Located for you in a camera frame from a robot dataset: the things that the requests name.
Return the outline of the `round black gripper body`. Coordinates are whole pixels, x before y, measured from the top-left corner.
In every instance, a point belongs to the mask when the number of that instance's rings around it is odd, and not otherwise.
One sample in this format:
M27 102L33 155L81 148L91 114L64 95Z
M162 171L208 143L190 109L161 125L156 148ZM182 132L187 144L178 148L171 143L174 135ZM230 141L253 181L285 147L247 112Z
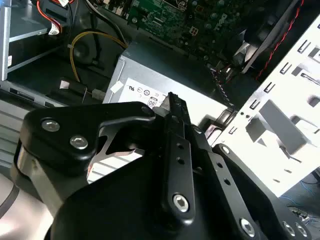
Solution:
M196 214L174 225L160 205L162 164L134 160L70 196L50 230L52 240L232 240L231 225L201 172L193 172Z

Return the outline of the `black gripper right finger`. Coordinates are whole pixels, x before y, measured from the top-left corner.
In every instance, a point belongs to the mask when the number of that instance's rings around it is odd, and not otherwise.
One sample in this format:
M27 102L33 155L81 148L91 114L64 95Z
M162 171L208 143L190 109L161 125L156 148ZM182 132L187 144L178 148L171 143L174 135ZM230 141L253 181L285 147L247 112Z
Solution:
M310 240L304 223L226 145L210 147L191 124L187 104L181 117L196 165L222 211L220 229L226 240Z

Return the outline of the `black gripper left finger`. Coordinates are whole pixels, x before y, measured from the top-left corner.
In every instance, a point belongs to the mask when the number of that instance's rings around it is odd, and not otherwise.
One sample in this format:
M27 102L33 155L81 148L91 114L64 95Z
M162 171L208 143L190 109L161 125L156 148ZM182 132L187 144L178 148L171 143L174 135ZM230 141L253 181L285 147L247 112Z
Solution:
M69 197L92 184L86 176L99 154L143 150L136 160L150 158L162 164L164 216L175 226L188 226L196 210L181 101L169 93L164 116L138 101L31 111L22 123L16 165L56 216Z

